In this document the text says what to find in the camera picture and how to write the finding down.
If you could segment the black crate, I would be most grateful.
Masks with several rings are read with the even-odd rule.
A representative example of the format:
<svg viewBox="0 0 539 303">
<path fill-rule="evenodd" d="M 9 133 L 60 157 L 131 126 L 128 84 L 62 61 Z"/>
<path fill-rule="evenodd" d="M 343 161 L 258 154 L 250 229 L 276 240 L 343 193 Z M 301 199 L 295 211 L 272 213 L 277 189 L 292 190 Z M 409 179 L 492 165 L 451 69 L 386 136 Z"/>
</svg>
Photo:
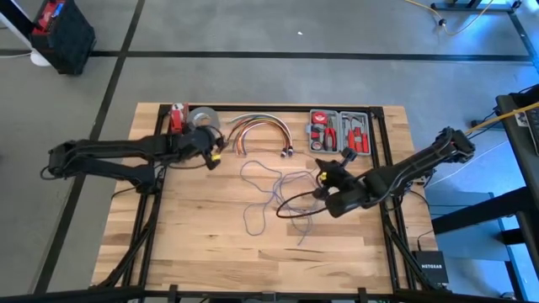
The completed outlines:
<svg viewBox="0 0 539 303">
<path fill-rule="evenodd" d="M 66 0 L 51 32 L 29 35 L 32 46 L 59 74 L 78 76 L 96 44 L 94 27 L 74 0 Z"/>
</svg>

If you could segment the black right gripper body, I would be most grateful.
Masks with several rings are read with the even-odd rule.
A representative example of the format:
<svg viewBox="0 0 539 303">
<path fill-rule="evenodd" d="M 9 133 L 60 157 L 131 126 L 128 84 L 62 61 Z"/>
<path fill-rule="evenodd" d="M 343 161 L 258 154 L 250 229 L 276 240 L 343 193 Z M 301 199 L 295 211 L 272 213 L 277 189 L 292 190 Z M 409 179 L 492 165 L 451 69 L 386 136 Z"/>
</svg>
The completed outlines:
<svg viewBox="0 0 539 303">
<path fill-rule="evenodd" d="M 326 179 L 318 179 L 318 175 L 316 176 L 318 187 L 313 191 L 314 198 L 327 198 L 330 188 L 341 190 L 347 183 L 355 179 L 345 167 L 356 159 L 357 153 L 355 151 L 342 151 L 341 156 L 343 160 L 341 162 L 335 160 L 335 166 L 331 168 Z"/>
</svg>

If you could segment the black network switch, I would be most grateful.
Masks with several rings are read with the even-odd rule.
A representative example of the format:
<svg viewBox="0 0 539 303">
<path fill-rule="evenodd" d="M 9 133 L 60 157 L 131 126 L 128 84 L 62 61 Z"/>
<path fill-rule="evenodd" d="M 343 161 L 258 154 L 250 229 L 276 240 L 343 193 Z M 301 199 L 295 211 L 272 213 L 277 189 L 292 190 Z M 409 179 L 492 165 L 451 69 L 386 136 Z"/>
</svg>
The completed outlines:
<svg viewBox="0 0 539 303">
<path fill-rule="evenodd" d="M 446 263 L 441 251 L 413 251 L 419 267 L 436 284 L 448 284 Z"/>
</svg>

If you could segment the white post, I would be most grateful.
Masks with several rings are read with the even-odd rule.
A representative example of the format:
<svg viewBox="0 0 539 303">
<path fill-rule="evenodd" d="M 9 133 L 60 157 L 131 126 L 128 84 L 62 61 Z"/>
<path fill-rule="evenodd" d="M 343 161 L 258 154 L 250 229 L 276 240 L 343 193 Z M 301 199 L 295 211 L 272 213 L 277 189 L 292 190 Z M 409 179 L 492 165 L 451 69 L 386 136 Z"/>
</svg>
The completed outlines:
<svg viewBox="0 0 539 303">
<path fill-rule="evenodd" d="M 29 35 L 34 24 L 15 0 L 0 0 L 0 22 L 29 48 L 29 58 L 36 66 L 51 64 L 32 46 Z"/>
</svg>

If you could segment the black floor stand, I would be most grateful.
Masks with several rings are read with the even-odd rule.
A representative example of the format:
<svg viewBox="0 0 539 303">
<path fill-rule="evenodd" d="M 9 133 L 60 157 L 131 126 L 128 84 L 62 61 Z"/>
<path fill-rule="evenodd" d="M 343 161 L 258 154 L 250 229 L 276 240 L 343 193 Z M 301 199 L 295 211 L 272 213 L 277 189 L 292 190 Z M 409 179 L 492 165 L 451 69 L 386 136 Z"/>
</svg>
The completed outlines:
<svg viewBox="0 0 539 303">
<path fill-rule="evenodd" d="M 443 0 L 431 3 L 430 8 L 436 11 L 481 12 L 486 9 L 488 12 L 513 13 L 522 3 L 523 0 Z"/>
</svg>

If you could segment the red tape dispenser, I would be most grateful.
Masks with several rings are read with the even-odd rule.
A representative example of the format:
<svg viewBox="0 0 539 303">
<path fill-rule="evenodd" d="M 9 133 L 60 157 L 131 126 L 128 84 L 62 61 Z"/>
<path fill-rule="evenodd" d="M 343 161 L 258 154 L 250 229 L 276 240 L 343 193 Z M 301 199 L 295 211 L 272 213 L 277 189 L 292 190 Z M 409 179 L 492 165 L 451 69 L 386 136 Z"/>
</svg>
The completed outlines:
<svg viewBox="0 0 539 303">
<path fill-rule="evenodd" d="M 169 129 L 172 133 L 181 134 L 186 125 L 189 115 L 189 105 L 176 103 L 172 104 L 169 111 Z"/>
</svg>

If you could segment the red-handled pliers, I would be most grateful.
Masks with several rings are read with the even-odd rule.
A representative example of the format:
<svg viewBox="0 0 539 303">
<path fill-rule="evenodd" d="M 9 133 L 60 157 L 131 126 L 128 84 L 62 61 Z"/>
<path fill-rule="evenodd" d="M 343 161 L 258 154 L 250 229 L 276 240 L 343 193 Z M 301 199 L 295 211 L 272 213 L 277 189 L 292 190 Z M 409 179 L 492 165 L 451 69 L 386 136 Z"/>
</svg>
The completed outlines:
<svg viewBox="0 0 539 303">
<path fill-rule="evenodd" d="M 337 151 L 337 136 L 334 129 L 333 121 L 328 118 L 328 122 L 323 132 L 323 147 L 326 151 Z"/>
</svg>

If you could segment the grey duct tape roll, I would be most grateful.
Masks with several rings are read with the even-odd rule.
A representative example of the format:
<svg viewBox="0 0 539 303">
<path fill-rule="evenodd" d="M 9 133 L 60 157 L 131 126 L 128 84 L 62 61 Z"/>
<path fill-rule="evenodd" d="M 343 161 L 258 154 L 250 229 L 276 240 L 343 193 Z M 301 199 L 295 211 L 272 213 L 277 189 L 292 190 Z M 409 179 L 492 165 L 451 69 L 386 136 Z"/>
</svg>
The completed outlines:
<svg viewBox="0 0 539 303">
<path fill-rule="evenodd" d="M 191 109 L 187 116 L 187 123 L 194 126 L 213 126 L 217 129 L 221 128 L 218 113 L 206 106 Z"/>
</svg>

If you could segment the red box on crate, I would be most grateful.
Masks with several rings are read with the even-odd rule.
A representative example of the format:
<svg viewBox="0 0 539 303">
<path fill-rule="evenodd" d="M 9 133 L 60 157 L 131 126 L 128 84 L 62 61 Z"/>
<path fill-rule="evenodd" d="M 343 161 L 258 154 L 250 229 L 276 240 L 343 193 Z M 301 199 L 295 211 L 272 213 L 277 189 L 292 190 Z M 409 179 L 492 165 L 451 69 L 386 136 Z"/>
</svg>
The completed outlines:
<svg viewBox="0 0 539 303">
<path fill-rule="evenodd" d="M 34 20 L 33 35 L 46 35 L 60 16 L 66 0 L 44 0 Z"/>
</svg>

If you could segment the black desk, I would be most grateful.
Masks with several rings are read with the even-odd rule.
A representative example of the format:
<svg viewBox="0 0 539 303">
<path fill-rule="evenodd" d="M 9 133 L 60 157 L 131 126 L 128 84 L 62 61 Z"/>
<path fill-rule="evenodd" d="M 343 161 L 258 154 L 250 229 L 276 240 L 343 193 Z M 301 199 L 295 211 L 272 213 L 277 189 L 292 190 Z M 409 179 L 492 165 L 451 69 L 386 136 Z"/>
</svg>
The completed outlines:
<svg viewBox="0 0 539 303">
<path fill-rule="evenodd" d="M 533 137 L 530 131 L 518 126 L 515 117 L 518 109 L 532 105 L 538 114 L 531 118 L 531 123 L 539 126 L 539 83 L 518 93 L 499 95 L 496 103 L 526 185 L 434 219 L 434 233 L 442 234 L 515 215 L 519 227 L 500 232 L 499 239 L 505 245 L 524 243 L 539 278 L 539 136 Z"/>
</svg>

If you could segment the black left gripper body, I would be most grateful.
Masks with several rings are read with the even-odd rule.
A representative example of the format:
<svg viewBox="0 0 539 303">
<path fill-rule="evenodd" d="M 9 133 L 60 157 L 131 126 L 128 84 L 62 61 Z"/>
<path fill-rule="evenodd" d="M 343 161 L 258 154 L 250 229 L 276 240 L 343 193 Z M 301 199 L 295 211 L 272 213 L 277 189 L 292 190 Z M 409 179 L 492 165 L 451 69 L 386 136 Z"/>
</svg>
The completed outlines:
<svg viewBox="0 0 539 303">
<path fill-rule="evenodd" d="M 199 126 L 183 135 L 183 160 L 201 156 L 208 169 L 215 169 L 221 162 L 220 152 L 214 152 L 221 141 L 216 141 L 211 126 Z"/>
</svg>

